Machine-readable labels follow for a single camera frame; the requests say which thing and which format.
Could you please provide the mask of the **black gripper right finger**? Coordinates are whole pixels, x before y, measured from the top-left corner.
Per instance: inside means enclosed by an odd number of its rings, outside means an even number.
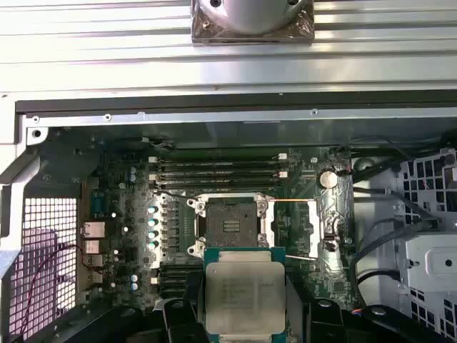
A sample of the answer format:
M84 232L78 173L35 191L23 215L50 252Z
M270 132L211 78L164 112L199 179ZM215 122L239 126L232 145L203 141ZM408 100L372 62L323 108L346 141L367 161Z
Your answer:
M286 318L299 342L356 342L349 317L336 302L315 298L303 282L286 275Z

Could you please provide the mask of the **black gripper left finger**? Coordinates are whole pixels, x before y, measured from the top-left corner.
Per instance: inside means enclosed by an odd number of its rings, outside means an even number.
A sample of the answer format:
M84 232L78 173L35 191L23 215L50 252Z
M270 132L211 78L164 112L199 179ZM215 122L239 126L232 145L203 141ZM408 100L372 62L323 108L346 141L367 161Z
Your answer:
M206 329L199 320L199 300L204 275L190 274L181 298L160 300L154 312L161 315L167 342L206 342Z

